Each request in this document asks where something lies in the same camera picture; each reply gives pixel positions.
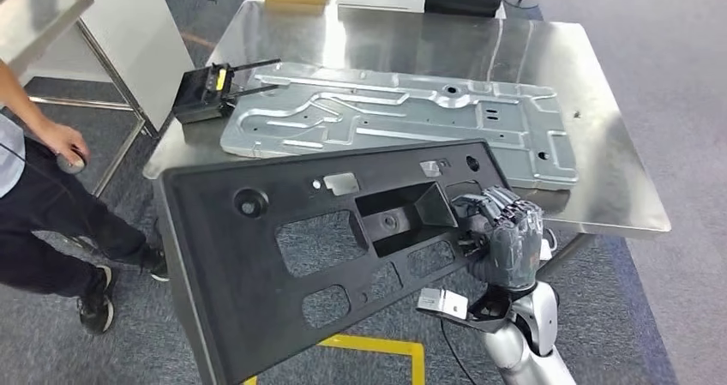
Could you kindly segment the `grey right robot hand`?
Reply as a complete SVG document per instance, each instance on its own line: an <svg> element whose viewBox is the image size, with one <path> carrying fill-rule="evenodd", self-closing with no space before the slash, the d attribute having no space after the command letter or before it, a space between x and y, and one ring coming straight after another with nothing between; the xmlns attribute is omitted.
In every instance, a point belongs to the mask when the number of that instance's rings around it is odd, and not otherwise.
<svg viewBox="0 0 727 385"><path fill-rule="evenodd" d="M535 285L544 234L540 206L492 186L455 197L451 207L464 242L474 248L467 264L474 278L514 292Z"/></svg>

